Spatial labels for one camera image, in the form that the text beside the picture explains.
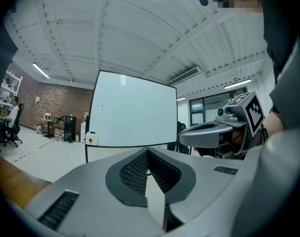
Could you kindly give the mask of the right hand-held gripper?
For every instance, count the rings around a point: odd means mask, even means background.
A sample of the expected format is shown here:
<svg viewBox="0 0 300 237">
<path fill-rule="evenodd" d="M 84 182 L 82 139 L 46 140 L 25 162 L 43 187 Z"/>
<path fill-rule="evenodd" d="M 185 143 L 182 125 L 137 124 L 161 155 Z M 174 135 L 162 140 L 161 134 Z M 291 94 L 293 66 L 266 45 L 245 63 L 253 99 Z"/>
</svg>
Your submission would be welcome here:
<svg viewBox="0 0 300 237">
<path fill-rule="evenodd" d="M 178 142 L 190 147 L 218 148 L 217 153 L 221 158 L 240 159 L 252 147 L 266 142 L 264 118 L 256 93 L 243 93 L 219 108 L 215 121 L 181 131 Z"/>
</svg>

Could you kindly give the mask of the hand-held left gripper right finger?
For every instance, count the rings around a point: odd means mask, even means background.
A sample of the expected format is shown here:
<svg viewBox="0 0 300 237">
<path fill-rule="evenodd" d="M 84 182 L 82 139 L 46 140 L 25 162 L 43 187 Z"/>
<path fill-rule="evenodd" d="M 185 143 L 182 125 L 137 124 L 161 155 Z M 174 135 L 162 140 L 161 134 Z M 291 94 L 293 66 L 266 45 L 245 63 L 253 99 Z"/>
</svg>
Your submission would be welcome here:
<svg viewBox="0 0 300 237">
<path fill-rule="evenodd" d="M 219 165 L 238 170 L 240 160 L 179 154 L 161 148 L 150 152 L 179 170 L 178 182 L 165 193 L 165 216 L 173 234 L 230 234 L 241 195 L 230 185 L 237 174 L 216 171 Z"/>
</svg>

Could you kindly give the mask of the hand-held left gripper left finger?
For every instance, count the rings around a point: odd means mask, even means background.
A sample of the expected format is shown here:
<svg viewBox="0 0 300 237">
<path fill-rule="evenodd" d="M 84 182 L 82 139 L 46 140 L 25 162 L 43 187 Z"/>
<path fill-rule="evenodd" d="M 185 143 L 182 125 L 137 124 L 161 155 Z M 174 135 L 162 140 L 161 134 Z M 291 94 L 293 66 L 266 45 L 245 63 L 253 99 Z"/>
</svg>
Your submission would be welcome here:
<svg viewBox="0 0 300 237">
<path fill-rule="evenodd" d="M 80 165 L 38 193 L 25 207 L 39 220 L 64 191 L 79 196 L 56 231 L 66 237 L 159 237 L 162 228 L 145 207 L 128 206 L 108 190 L 105 176 L 115 163 L 133 155 L 129 150 Z"/>
</svg>

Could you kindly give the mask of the person's right forearm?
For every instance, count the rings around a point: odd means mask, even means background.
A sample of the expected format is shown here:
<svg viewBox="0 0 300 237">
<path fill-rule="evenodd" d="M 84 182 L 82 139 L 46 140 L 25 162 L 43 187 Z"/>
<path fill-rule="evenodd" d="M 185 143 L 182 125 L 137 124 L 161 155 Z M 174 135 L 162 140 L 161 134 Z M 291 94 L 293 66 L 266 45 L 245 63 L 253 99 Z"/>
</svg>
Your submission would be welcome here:
<svg viewBox="0 0 300 237">
<path fill-rule="evenodd" d="M 285 129 L 281 115 L 275 112 L 271 112 L 263 121 L 264 128 L 267 131 L 267 137 L 279 133 Z"/>
</svg>

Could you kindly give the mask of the whiteboard on black stand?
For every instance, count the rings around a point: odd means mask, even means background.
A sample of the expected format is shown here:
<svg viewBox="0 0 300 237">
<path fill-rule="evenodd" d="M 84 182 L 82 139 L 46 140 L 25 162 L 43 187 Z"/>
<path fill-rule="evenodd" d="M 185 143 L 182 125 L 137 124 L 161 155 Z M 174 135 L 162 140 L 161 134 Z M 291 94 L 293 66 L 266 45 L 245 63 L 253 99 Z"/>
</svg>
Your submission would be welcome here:
<svg viewBox="0 0 300 237">
<path fill-rule="evenodd" d="M 99 145 L 138 148 L 177 140 L 177 90 L 159 82 L 100 70 L 86 121 Z"/>
</svg>

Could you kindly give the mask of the glass partition window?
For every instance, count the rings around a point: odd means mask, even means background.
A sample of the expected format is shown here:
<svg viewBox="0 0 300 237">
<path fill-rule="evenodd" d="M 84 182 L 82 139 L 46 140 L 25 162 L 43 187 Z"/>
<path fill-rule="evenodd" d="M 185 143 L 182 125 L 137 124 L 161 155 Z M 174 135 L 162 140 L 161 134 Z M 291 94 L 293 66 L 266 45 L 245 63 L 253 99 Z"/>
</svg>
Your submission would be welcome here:
<svg viewBox="0 0 300 237">
<path fill-rule="evenodd" d="M 214 121 L 218 109 L 225 106 L 239 95 L 246 93 L 247 88 L 239 88 L 225 93 L 189 100 L 189 125 Z"/>
</svg>

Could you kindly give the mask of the black equipment stand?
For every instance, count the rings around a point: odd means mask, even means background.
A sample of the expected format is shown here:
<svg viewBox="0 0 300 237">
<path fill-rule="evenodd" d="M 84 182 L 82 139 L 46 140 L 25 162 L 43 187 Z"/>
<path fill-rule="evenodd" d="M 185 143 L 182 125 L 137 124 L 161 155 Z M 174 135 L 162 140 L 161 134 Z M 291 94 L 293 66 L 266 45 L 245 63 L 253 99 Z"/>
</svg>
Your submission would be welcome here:
<svg viewBox="0 0 300 237">
<path fill-rule="evenodd" d="M 184 123 L 181 123 L 180 121 L 177 122 L 177 134 L 182 132 L 186 129 L 186 125 Z M 176 142 L 168 143 L 167 144 L 167 150 L 178 152 L 181 154 L 190 154 L 190 149 L 188 146 L 182 145 L 178 140 Z"/>
</svg>

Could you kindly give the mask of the black cabinet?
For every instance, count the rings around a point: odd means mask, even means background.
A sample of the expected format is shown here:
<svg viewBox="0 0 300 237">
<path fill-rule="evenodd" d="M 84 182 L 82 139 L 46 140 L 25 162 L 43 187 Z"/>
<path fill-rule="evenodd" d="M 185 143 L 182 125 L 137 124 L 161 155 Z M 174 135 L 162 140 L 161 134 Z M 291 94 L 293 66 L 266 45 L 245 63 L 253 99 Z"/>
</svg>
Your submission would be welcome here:
<svg viewBox="0 0 300 237">
<path fill-rule="evenodd" d="M 75 140 L 75 135 L 76 135 L 76 117 L 65 116 L 65 125 L 64 125 L 65 141 L 72 143 Z"/>
</svg>

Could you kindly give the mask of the ceiling air vent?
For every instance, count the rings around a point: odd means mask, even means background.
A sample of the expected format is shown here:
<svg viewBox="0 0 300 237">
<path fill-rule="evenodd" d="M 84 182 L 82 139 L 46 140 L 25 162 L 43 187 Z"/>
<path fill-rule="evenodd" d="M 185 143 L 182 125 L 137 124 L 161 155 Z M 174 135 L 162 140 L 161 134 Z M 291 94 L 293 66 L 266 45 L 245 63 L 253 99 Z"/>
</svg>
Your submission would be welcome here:
<svg viewBox="0 0 300 237">
<path fill-rule="evenodd" d="M 174 86 L 182 81 L 185 81 L 197 74 L 200 73 L 200 70 L 198 69 L 198 67 L 195 67 L 191 70 L 186 71 L 185 73 L 175 77 L 174 79 L 170 80 L 169 82 L 167 82 L 167 86 Z"/>
</svg>

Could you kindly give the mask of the small side table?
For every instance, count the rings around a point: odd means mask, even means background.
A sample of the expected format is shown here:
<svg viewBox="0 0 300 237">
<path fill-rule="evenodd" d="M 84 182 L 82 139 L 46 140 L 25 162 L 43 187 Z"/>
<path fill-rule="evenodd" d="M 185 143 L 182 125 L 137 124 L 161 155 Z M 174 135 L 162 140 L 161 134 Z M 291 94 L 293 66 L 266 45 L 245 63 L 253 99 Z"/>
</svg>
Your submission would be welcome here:
<svg viewBox="0 0 300 237">
<path fill-rule="evenodd" d="M 54 135 L 50 133 L 50 128 L 51 128 L 51 124 L 53 123 L 53 120 L 51 120 L 51 119 L 46 119 L 46 118 L 42 118 L 41 120 L 42 120 L 43 122 L 46 122 L 46 123 L 47 123 L 47 133 L 44 134 L 44 137 L 45 137 L 45 138 L 49 138 L 49 139 L 53 138 Z"/>
</svg>

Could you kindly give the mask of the wooden table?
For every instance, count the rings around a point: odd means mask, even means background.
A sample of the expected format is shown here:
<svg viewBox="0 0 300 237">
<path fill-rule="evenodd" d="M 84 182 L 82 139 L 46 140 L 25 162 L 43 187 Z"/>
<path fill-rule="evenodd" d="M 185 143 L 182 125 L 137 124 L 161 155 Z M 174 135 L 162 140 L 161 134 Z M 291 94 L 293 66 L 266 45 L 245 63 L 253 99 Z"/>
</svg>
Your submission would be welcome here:
<svg viewBox="0 0 300 237">
<path fill-rule="evenodd" d="M 19 169 L 0 156 L 0 192 L 5 199 L 17 206 L 25 208 L 38 193 L 51 184 L 50 181 Z"/>
</svg>

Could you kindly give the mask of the black office chair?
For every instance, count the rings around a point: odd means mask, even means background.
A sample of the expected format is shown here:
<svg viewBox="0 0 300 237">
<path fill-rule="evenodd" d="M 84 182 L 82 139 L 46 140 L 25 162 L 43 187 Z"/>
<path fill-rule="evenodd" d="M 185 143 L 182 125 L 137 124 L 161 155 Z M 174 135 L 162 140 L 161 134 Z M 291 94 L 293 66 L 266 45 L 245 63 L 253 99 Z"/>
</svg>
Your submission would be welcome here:
<svg viewBox="0 0 300 237">
<path fill-rule="evenodd" d="M 6 144 L 8 142 L 13 142 L 16 147 L 18 147 L 18 145 L 16 144 L 16 141 L 19 141 L 20 143 L 23 143 L 22 140 L 19 139 L 18 133 L 20 132 L 19 122 L 20 122 L 20 116 L 21 116 L 22 110 L 24 109 L 24 104 L 20 103 L 20 104 L 18 104 L 18 107 L 19 107 L 19 111 L 18 111 L 16 120 L 15 120 L 15 123 L 14 123 L 14 127 L 9 128 L 7 130 L 7 134 L 9 135 L 9 138 L 3 143 L 3 145 L 5 147 L 6 147 Z"/>
</svg>

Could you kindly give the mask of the person's black shirt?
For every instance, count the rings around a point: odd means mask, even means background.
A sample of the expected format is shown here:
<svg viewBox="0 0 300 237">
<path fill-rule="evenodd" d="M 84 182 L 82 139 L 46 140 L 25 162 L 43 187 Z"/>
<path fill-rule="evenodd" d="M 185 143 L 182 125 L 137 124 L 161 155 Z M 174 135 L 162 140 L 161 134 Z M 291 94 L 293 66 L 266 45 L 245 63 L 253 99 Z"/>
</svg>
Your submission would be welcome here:
<svg viewBox="0 0 300 237">
<path fill-rule="evenodd" d="M 287 77 L 290 74 L 298 48 L 298 33 L 289 15 L 276 0 L 262 0 L 264 40 L 273 64 L 275 87 L 271 93 L 273 111 L 280 113 L 282 100 L 289 96 Z"/>
</svg>

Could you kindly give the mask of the white metal shelf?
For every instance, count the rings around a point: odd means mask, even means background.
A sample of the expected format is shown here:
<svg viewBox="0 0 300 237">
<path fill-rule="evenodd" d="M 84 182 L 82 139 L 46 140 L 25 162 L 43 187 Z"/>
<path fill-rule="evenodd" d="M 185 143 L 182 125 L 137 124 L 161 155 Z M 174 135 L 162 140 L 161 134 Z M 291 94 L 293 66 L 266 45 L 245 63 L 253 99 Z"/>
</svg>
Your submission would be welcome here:
<svg viewBox="0 0 300 237">
<path fill-rule="evenodd" d="M 0 107 L 12 107 L 12 97 L 17 96 L 23 77 L 18 78 L 14 72 L 6 71 L 0 86 Z"/>
</svg>

